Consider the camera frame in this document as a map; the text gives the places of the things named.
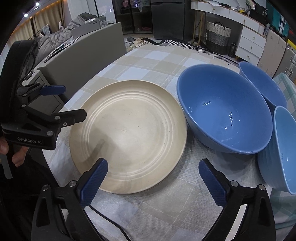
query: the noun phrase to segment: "beige plate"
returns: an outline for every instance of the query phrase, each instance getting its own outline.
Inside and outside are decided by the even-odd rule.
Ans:
[[[84,122],[70,132],[80,173],[102,157],[109,169],[100,189],[130,194],[163,180],[181,158],[187,136],[184,113],[162,87],[141,80],[110,84],[82,106]]]

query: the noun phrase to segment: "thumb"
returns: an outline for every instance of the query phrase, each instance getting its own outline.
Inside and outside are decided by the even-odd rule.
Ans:
[[[8,143],[4,137],[0,137],[0,154],[6,155],[8,153]]]

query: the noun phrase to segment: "wicker basket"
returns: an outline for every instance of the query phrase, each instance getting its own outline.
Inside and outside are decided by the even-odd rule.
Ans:
[[[225,28],[221,22],[207,22],[207,47],[214,53],[227,54],[230,34],[231,28]]]

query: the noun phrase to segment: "gray blanket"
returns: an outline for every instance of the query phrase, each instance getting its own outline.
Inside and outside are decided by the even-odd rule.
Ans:
[[[39,39],[38,42],[38,54],[35,59],[34,68],[55,48],[59,47],[62,43],[67,41],[71,36],[71,29],[77,28],[84,24],[86,20],[95,18],[95,15],[87,12],[78,15],[74,20],[65,27],[64,31],[59,30],[51,35],[46,35]]]

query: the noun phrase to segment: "blue gripper pad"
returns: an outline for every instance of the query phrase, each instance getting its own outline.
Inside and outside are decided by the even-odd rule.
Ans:
[[[97,163],[95,163],[94,166],[91,168],[91,170],[88,171],[88,173],[85,172],[83,174],[85,177],[89,177],[87,180],[82,180],[81,184],[83,186],[77,187],[77,192],[78,192],[77,194],[78,194],[78,197],[80,198],[79,200],[80,206],[83,208],[91,204],[91,202],[94,199],[94,196],[96,195],[100,185],[102,184],[108,172],[107,161],[103,158],[100,158],[100,159],[97,161],[97,162],[100,161],[98,165],[96,165]]]
[[[216,205],[224,208],[227,204],[226,190],[203,160],[200,161],[198,169]]]
[[[39,90],[40,95],[62,95],[66,92],[66,87],[64,85],[50,85],[44,86]]]

